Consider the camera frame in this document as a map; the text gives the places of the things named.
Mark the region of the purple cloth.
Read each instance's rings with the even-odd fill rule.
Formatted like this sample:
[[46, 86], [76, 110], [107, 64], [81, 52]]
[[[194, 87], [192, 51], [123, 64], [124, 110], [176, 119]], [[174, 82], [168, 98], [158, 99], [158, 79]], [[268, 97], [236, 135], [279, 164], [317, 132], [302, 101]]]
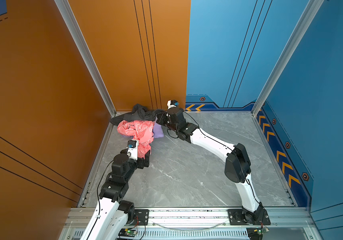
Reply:
[[158, 124], [158, 123], [154, 123], [154, 127], [153, 127], [152, 132], [153, 132], [153, 137], [155, 139], [163, 138], [164, 137], [162, 126], [160, 124]]

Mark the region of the pink patterned cloth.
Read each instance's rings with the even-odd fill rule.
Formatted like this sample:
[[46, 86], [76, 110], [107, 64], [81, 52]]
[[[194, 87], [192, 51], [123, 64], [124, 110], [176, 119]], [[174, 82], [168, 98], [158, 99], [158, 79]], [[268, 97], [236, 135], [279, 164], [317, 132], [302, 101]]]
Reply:
[[138, 157], [144, 158], [146, 153], [151, 151], [150, 144], [154, 140], [153, 128], [154, 122], [152, 121], [122, 121], [118, 124], [117, 131], [123, 136], [138, 140]]

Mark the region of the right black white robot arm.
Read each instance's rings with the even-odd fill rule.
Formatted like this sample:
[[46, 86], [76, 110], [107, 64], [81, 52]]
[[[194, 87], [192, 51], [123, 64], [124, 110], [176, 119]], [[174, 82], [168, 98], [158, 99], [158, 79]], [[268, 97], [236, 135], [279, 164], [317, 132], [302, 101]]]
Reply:
[[156, 122], [174, 131], [178, 139], [204, 148], [225, 163], [224, 174], [235, 183], [242, 203], [240, 211], [230, 211], [230, 223], [270, 225], [267, 210], [258, 199], [252, 184], [251, 162], [245, 146], [241, 143], [232, 145], [206, 133], [197, 121], [187, 122], [185, 113], [181, 108], [170, 107], [166, 112], [157, 114]]

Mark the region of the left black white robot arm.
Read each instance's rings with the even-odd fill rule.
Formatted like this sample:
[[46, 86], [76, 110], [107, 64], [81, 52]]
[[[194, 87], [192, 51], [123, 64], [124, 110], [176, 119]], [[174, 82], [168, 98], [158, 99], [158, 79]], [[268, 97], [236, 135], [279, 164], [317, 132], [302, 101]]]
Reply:
[[150, 152], [137, 160], [124, 152], [114, 157], [82, 240], [128, 240], [138, 235], [140, 225], [147, 225], [147, 220], [135, 213], [134, 203], [124, 201], [123, 197], [135, 170], [149, 166], [149, 157]]

